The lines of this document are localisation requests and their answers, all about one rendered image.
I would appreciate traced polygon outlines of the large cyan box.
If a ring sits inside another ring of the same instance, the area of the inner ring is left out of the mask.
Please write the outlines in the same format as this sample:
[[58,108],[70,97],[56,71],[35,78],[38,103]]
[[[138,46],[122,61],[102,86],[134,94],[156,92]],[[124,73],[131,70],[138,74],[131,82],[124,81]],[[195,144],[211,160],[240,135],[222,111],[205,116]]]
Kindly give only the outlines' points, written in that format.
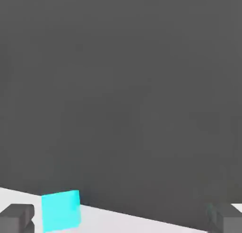
[[81,223],[78,190],[41,196],[43,233],[78,227]]

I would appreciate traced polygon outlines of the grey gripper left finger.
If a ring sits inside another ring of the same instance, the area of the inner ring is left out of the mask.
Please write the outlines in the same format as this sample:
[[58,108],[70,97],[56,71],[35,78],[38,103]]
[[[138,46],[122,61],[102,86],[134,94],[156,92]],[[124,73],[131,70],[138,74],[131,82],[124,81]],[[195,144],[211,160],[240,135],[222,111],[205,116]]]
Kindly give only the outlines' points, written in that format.
[[10,204],[0,212],[0,233],[35,233],[32,204]]

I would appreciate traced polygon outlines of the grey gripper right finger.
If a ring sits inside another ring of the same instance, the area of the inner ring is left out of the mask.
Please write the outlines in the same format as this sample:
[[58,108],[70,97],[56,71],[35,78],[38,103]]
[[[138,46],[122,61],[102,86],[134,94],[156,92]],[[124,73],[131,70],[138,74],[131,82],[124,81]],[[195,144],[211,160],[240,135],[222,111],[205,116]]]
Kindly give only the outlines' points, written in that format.
[[208,204],[207,233],[242,233],[242,212],[230,203]]

